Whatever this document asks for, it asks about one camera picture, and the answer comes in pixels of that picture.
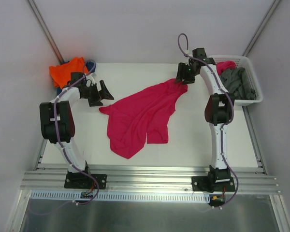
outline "white wall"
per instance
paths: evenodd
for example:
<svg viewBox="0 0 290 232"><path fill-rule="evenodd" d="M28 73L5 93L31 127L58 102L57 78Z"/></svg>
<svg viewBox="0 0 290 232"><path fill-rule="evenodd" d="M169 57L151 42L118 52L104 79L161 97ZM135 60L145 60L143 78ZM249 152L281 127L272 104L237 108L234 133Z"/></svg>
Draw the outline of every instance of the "white wall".
<svg viewBox="0 0 290 232"><path fill-rule="evenodd" d="M0 0L0 232L37 157L39 103L55 91L51 48L25 0Z"/></svg>
<svg viewBox="0 0 290 232"><path fill-rule="evenodd" d="M290 213L290 0L283 0L249 58L264 101L249 108L267 168L278 176Z"/></svg>
<svg viewBox="0 0 290 232"><path fill-rule="evenodd" d="M36 0L64 59L178 63L178 34L241 55L273 0Z"/></svg>

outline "white laundry basket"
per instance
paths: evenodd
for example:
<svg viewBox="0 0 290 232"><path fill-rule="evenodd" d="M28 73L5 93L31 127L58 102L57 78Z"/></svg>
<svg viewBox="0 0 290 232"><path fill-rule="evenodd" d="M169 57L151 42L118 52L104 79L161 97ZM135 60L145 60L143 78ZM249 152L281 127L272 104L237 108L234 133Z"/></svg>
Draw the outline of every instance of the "white laundry basket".
<svg viewBox="0 0 290 232"><path fill-rule="evenodd" d="M261 102L263 100L263 95L261 92L260 84L258 82L256 73L252 67L250 60L247 57L242 56L227 56L227 55L214 55L210 56L214 59L215 63L224 62L224 61L234 61L237 68L245 68L247 73L248 82L251 88L256 91L255 100L235 100L234 105L247 106L252 103Z"/></svg>

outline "blue cloth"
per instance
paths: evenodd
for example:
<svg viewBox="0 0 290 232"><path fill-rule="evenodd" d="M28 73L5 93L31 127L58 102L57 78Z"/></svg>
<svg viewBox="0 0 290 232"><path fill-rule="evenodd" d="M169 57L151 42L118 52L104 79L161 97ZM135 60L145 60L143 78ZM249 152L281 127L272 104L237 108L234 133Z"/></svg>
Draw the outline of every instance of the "blue cloth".
<svg viewBox="0 0 290 232"><path fill-rule="evenodd" d="M94 62L91 62L89 61L87 64L86 64L86 68L88 69L88 71L90 71L92 69L92 67L94 66Z"/></svg>
<svg viewBox="0 0 290 232"><path fill-rule="evenodd" d="M57 96L62 92L62 89L60 87L57 88Z"/></svg>

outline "gray cloth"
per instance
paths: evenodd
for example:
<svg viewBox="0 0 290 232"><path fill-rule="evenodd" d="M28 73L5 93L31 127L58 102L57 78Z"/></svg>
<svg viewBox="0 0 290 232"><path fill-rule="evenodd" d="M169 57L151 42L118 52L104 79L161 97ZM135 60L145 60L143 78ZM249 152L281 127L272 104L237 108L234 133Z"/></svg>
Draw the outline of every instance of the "gray cloth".
<svg viewBox="0 0 290 232"><path fill-rule="evenodd" d="M220 75L225 88L238 100L255 100L256 91L250 88L245 68L227 69Z"/></svg>

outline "white table surface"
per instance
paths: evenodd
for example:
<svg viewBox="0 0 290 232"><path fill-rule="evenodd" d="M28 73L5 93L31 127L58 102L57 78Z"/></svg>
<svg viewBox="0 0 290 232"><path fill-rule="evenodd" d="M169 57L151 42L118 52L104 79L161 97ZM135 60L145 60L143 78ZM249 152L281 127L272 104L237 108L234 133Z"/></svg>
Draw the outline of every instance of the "white table surface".
<svg viewBox="0 0 290 232"><path fill-rule="evenodd" d="M177 64L120 64L99 63L96 80L103 79L115 101L146 87L175 78ZM176 111L168 124L168 144L145 144L130 159L110 149L106 135L108 115L98 107L89 107L87 100L79 100L72 108L75 141L88 164L129 166L207 167L212 156L211 132L204 110L209 98L201 76L188 86L176 103ZM104 105L115 101L103 100ZM233 167L257 167L242 107L234 107L234 121L228 125L227 152ZM47 142L42 163L62 164L60 152Z"/></svg>

